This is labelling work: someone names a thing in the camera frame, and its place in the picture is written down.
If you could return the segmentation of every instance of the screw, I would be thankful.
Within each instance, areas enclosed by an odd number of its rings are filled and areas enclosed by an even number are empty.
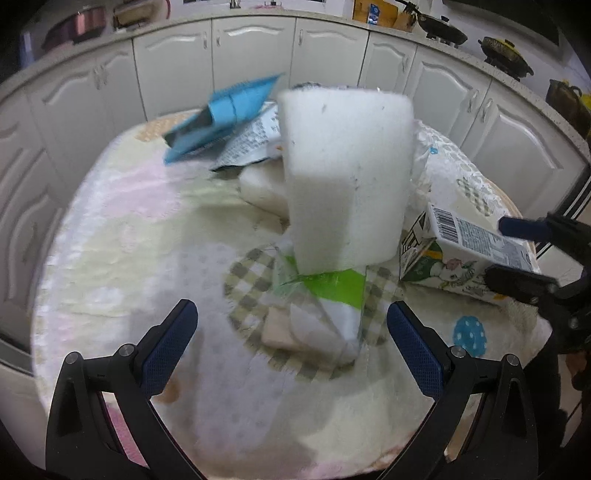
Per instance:
[[[464,358],[466,356],[466,351],[461,346],[454,345],[450,348],[450,352],[456,358]]]
[[[72,352],[66,355],[66,363],[68,365],[73,364],[76,360],[78,360],[78,352]]]
[[[513,365],[514,367],[516,367],[517,365],[519,365],[519,359],[513,355],[512,353],[510,353],[509,355],[507,355],[507,361]]]
[[[132,353],[134,353],[135,350],[135,346],[131,343],[126,343],[125,345],[121,345],[119,347],[118,353],[121,356],[130,356]]]

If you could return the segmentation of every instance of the stove burner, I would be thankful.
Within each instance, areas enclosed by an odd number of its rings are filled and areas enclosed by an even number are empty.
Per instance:
[[[449,40],[446,40],[445,38],[441,38],[441,37],[436,37],[435,35],[433,35],[432,33],[428,33],[427,34],[427,38],[431,39],[431,40],[435,40],[438,41],[439,43],[445,43],[445,45],[450,45],[453,48],[458,48],[459,45],[457,43],[452,43]]]
[[[517,74],[513,70],[511,70],[507,65],[502,64],[497,59],[492,59],[490,57],[487,57],[485,59],[485,63],[488,63],[488,64],[492,65],[493,67],[498,68],[500,71],[505,72],[508,76],[514,78],[518,82],[521,81],[521,79],[517,76]]]

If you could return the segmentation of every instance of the blue package on counter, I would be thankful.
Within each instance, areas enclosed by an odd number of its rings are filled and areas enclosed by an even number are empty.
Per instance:
[[[377,5],[370,4],[369,6],[369,15],[368,15],[368,24],[370,25],[377,25],[378,24],[378,17],[379,17],[379,8]]]
[[[170,147],[164,163],[180,160],[185,154],[231,134],[237,125],[253,120],[273,90],[280,75],[238,83],[215,92],[207,107],[163,135]]]

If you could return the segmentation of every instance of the table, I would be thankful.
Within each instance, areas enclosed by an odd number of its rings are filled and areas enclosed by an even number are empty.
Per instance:
[[[239,311],[233,294],[249,286],[231,282],[230,272],[248,264],[264,276],[269,245],[286,225],[245,203],[235,174],[208,171],[215,151],[163,164],[160,134],[186,116],[138,125],[115,139],[61,225],[33,324],[36,382],[47,411],[65,355],[112,355],[188,298],[199,309],[199,327],[152,402],[199,469],[219,478],[343,477],[387,466],[432,404],[387,334],[384,316],[393,300],[404,299],[450,345],[462,321],[481,322],[485,358],[513,352],[525,365],[546,342],[549,325],[528,307],[511,303],[503,311],[399,284],[392,259],[368,270],[363,343],[352,367],[322,371],[261,345],[265,311],[258,304]],[[424,125],[420,138],[440,159],[427,162],[407,213],[430,199],[489,228],[516,213],[449,140]],[[113,397],[106,400],[120,426]],[[452,455],[477,401],[466,409]],[[129,435],[123,443],[141,462]]]

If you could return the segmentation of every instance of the white cabinet door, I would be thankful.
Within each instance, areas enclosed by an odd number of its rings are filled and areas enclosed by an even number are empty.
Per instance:
[[[348,25],[298,18],[290,86],[303,82],[356,86],[368,34]]]
[[[114,135],[99,87],[95,53],[63,63],[26,87],[49,156],[72,190]]]
[[[497,82],[462,150],[530,218],[555,210],[586,165],[549,120]]]
[[[296,19],[236,17],[213,20],[213,85],[216,90],[238,82],[282,73],[271,92],[288,88]]]
[[[45,151],[20,181],[0,216],[0,329],[29,346],[37,283],[64,212],[64,186]]]
[[[416,51],[412,42],[370,32],[359,86],[402,93]]]
[[[131,40],[98,50],[96,64],[100,72],[100,91],[113,122],[113,134],[117,136],[145,122]]]
[[[490,84],[488,75],[461,61],[418,47],[404,94],[416,118],[460,145]]]
[[[211,20],[134,39],[139,88],[148,120],[199,108],[213,93]]]

